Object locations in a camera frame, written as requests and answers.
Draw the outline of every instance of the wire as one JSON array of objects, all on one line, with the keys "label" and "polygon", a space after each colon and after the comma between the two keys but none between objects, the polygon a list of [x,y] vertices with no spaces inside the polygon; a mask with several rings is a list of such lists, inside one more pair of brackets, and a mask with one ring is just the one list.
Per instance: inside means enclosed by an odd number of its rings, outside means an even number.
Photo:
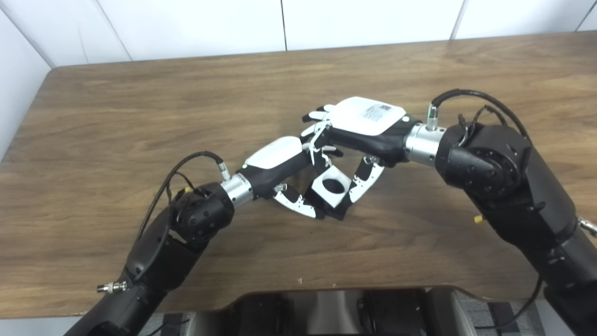
[{"label": "wire", "polygon": [[524,125],[522,124],[522,122],[520,121],[520,119],[518,119],[518,117],[516,116],[516,114],[514,112],[512,112],[512,110],[509,109],[506,105],[504,105],[504,103],[502,103],[501,101],[497,100],[496,98],[490,96],[489,94],[486,94],[486,93],[483,93],[483,92],[480,92],[480,91],[475,91],[475,90],[455,88],[454,90],[446,91],[446,92],[440,94],[439,96],[435,97],[431,101],[431,105],[433,105],[436,108],[438,108],[441,105],[441,103],[443,103],[444,101],[446,101],[446,100],[448,100],[448,99],[450,99],[452,97],[456,97],[456,96],[473,96],[473,97],[478,97],[478,98],[487,100],[488,102],[490,102],[493,105],[497,106],[498,109],[500,109],[505,115],[508,116],[508,118],[510,118],[514,122],[514,124],[518,128],[518,131],[520,132],[520,134],[531,145],[533,144],[533,142],[531,141],[531,137],[528,135],[528,132],[527,132],[526,128],[524,127]]},{"label": "wire", "polygon": [[178,162],[174,166],[174,168],[172,168],[170,173],[168,173],[168,175],[164,179],[164,182],[159,187],[158,193],[153,198],[153,201],[152,201],[151,205],[149,206],[147,213],[145,214],[145,218],[143,219],[143,222],[141,223],[141,227],[139,228],[139,232],[137,233],[137,238],[135,239],[135,243],[138,242],[139,239],[141,239],[141,236],[143,235],[143,232],[145,231],[145,228],[147,227],[147,223],[149,222],[149,219],[151,218],[151,214],[153,213],[153,210],[155,209],[155,206],[158,203],[158,201],[159,201],[161,195],[164,193],[164,191],[166,191],[166,195],[168,196],[168,221],[166,223],[164,233],[162,233],[161,239],[159,241],[158,248],[155,250],[155,252],[151,256],[149,262],[143,268],[143,270],[141,272],[137,273],[135,275],[135,277],[131,280],[131,285],[134,285],[135,283],[137,283],[147,273],[147,271],[151,268],[151,266],[157,259],[162,248],[164,248],[164,245],[166,244],[166,241],[168,239],[168,233],[170,232],[172,217],[174,216],[174,205],[172,203],[172,191],[170,190],[170,181],[172,180],[172,177],[174,175],[178,174],[178,175],[182,176],[187,181],[187,183],[189,185],[192,185],[192,183],[190,183],[190,180],[184,174],[178,172],[178,169],[180,169],[185,163],[192,160],[193,158],[202,157],[202,156],[207,156],[207,157],[213,158],[214,161],[216,162],[216,164],[220,164],[220,163],[224,162],[224,160],[222,160],[218,155],[215,155],[212,152],[207,152],[207,151],[196,152],[196,153],[193,153],[193,154],[185,157],[184,159],[180,160],[180,162]]},{"label": "wire", "polygon": [[131,280],[132,285],[141,280],[141,278],[147,273],[147,271],[153,265],[156,259],[158,259],[160,251],[162,250],[162,248],[164,248],[164,245],[168,240],[168,233],[170,232],[170,228],[172,227],[172,217],[174,216],[174,205],[172,204],[172,191],[170,190],[170,183],[166,184],[166,195],[168,196],[168,220],[166,222],[166,227],[164,228],[164,233],[162,233],[162,236],[159,239],[158,248],[152,254],[151,258],[147,262],[147,265]]},{"label": "wire", "polygon": [[156,335],[160,330],[164,329],[167,326],[177,326],[177,325],[183,325],[185,323],[187,323],[189,321],[189,319],[180,321],[180,322],[176,322],[176,323],[168,323],[168,322],[164,322],[162,323],[161,326],[157,327],[154,331],[150,332],[149,334],[147,334],[147,336],[154,336]]},{"label": "wire", "polygon": [[170,180],[172,179],[174,174],[176,174],[178,169],[182,167],[182,165],[184,165],[185,163],[187,163],[188,161],[190,161],[196,157],[201,157],[201,156],[211,157],[212,159],[214,159],[216,164],[220,164],[220,163],[224,162],[224,160],[222,160],[221,157],[219,157],[218,155],[215,155],[212,152],[208,152],[208,151],[196,152],[196,153],[193,153],[193,154],[185,157],[184,159],[180,160],[180,162],[178,162],[176,164],[176,166],[174,166],[174,168],[172,168],[170,173],[168,173],[168,175],[164,179],[164,182],[159,187],[158,193],[153,198],[153,201],[151,202],[149,209],[147,210],[147,213],[145,214],[145,217],[143,218],[143,221],[141,222],[141,227],[139,228],[139,232],[137,233],[137,238],[135,239],[135,242],[137,242],[137,241],[139,241],[139,239],[141,239],[141,236],[143,235],[143,232],[145,231],[145,227],[147,227],[147,223],[149,223],[151,214],[153,213],[155,206],[158,204],[159,198],[164,193],[164,189],[166,189],[166,184],[170,183]]},{"label": "wire", "polygon": [[189,187],[190,187],[191,189],[195,189],[195,186],[194,186],[194,185],[193,185],[193,183],[190,181],[190,179],[189,179],[188,177],[186,177],[186,175],[185,175],[185,174],[183,174],[183,173],[181,173],[181,172],[176,172],[175,174],[176,174],[176,175],[180,175],[180,176],[181,176],[181,177],[182,177],[182,178],[183,178],[183,179],[184,179],[184,180],[187,182],[187,184],[189,185]]},{"label": "wire", "polygon": [[533,302],[535,302],[535,300],[537,299],[537,296],[539,296],[539,292],[541,291],[541,285],[543,284],[543,279],[541,279],[541,277],[539,277],[537,279],[537,284],[535,285],[535,290],[533,290],[533,294],[531,294],[531,297],[527,300],[527,302],[525,302],[524,305],[522,305],[521,309],[514,315],[512,316],[512,318],[510,320],[508,320],[505,323],[499,324],[499,325],[485,325],[485,326],[475,326],[475,329],[480,329],[480,330],[487,330],[487,329],[500,329],[500,328],[504,328],[506,326],[511,325],[512,323],[516,322],[516,320],[521,317],[521,315],[529,308],[531,307],[531,305],[533,304]]},{"label": "wire", "polygon": [[490,113],[495,114],[496,117],[500,120],[500,123],[502,125],[508,126],[508,122],[506,121],[504,116],[500,113],[500,111],[494,109],[490,105],[485,105],[477,111],[477,113],[475,114],[475,117],[473,118],[473,121],[470,124],[470,127],[466,125],[466,121],[464,120],[464,117],[462,116],[462,114],[458,114],[458,123],[459,123],[460,127],[462,127],[464,129],[464,136],[462,137],[462,140],[458,143],[459,146],[462,146],[464,143],[466,143],[466,141],[471,136],[473,136],[473,134],[475,134],[475,129],[477,127],[479,117],[485,111],[489,111]]},{"label": "wire", "polygon": [[377,323],[375,321],[375,302],[373,301],[373,296],[371,295],[370,291],[365,291],[365,296],[367,297],[367,301],[369,302],[367,315],[369,317],[369,327],[371,328],[372,334],[377,334]]}]

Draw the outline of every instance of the silver cylindrical joint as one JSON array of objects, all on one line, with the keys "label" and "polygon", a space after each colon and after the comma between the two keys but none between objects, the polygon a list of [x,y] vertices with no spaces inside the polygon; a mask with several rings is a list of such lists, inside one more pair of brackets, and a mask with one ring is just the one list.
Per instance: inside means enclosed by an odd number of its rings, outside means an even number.
[{"label": "silver cylindrical joint", "polygon": [[232,175],[228,181],[222,182],[221,185],[228,193],[228,197],[235,209],[253,200],[253,188],[242,174]]},{"label": "silver cylindrical joint", "polygon": [[439,141],[445,129],[436,127],[429,130],[425,124],[415,124],[406,140],[406,156],[410,161],[435,166],[435,155],[438,153]]},{"label": "silver cylindrical joint", "polygon": [[428,131],[435,131],[438,129],[438,118],[439,118],[439,111],[436,106],[429,105],[429,110],[427,110],[427,130]]}]

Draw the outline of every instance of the label sticker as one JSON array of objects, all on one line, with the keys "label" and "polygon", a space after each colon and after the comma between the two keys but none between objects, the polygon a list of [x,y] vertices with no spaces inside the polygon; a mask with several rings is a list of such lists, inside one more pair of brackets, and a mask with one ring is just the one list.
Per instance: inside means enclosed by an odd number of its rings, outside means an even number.
[{"label": "label sticker", "polygon": [[391,106],[375,104],[371,105],[371,107],[359,114],[359,116],[371,121],[378,121],[379,119],[383,118],[383,116],[386,115],[390,110],[392,110]]}]

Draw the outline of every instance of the wooden table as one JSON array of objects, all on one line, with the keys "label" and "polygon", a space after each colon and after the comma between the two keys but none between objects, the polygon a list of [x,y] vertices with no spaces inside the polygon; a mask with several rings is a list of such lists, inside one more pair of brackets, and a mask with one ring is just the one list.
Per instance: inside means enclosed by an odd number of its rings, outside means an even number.
[{"label": "wooden table", "polygon": [[[597,219],[597,32],[51,71],[0,166],[0,317],[89,310],[100,299],[95,285],[116,279],[154,192],[185,155],[209,149],[235,169],[299,134],[301,116],[319,105],[358,95],[423,118],[433,97],[455,87],[517,112],[579,214]],[[482,104],[450,101],[441,124]],[[351,173],[361,154],[347,154],[335,162]],[[197,184],[219,181],[208,160],[183,171]],[[305,171],[291,183],[310,178]],[[474,224],[476,214],[461,191],[413,163],[386,170],[343,222],[259,200],[237,211],[162,309],[307,289],[447,285],[487,300],[529,296],[535,272],[489,225]]]}]

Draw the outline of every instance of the robotic arm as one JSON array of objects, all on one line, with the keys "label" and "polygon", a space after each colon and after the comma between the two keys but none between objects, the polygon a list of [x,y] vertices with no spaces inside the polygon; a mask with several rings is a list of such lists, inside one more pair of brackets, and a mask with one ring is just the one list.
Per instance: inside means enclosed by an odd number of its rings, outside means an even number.
[{"label": "robotic arm", "polygon": [[[438,127],[439,106],[459,95],[483,98],[497,109],[486,105],[471,122],[460,115],[456,125]],[[501,125],[479,123],[485,111]],[[98,287],[106,295],[66,336],[137,335],[243,204],[274,198],[311,218],[342,220],[385,167],[408,161],[434,167],[446,184],[462,189],[496,233],[538,271],[547,285],[545,297],[570,328],[577,335],[597,335],[597,250],[578,229],[597,236],[597,227],[577,217],[522,123],[497,99],[472,90],[448,91],[432,101],[425,124],[398,106],[353,97],[325,105],[303,121],[316,123],[300,138],[283,137],[257,151],[232,177],[213,155],[224,182],[178,192],[139,237],[120,278]],[[333,166],[328,155],[342,155],[335,146],[365,153],[353,178]],[[284,180],[310,165],[319,176],[302,196]],[[165,186],[168,191],[169,179]]]},{"label": "robotic arm", "polygon": [[[460,95],[480,97],[497,109],[486,105],[469,123],[460,115],[458,124],[438,127],[440,104]],[[355,100],[367,104],[355,104]],[[467,194],[503,240],[525,255],[545,281],[546,299],[568,326],[577,335],[597,335],[597,249],[579,229],[597,237],[597,227],[576,215],[574,203],[533,147],[516,115],[485,93],[459,89],[432,101],[426,124],[406,113],[399,118],[400,114],[387,116],[387,111],[397,109],[354,97],[336,106],[326,105],[326,114],[312,112],[308,116],[328,123],[323,131],[327,141],[320,145],[357,149],[381,167],[406,161],[434,167],[446,184]],[[484,111],[496,114],[501,125],[478,123]],[[362,132],[334,122],[350,114],[356,114],[362,123],[363,118],[374,120],[379,128]],[[518,132],[507,125],[504,115]],[[359,180],[362,175],[357,173],[351,188],[362,186]],[[323,208],[331,205],[328,202]]]},{"label": "robotic arm", "polygon": [[[341,154],[332,146],[322,151]],[[274,198],[306,216],[324,216],[294,188],[283,183],[310,162],[308,152],[296,137],[282,137],[260,149],[232,177],[217,155],[210,152],[190,155],[170,172],[158,195],[166,190],[170,198],[170,179],[182,164],[198,156],[215,159],[224,181],[179,191],[147,230],[140,232],[142,235],[128,254],[118,280],[97,287],[98,292],[105,293],[104,297],[65,336],[138,335],[165,296],[183,283],[210,240],[230,224],[235,210],[250,201]],[[172,231],[181,240],[173,237]]]}]

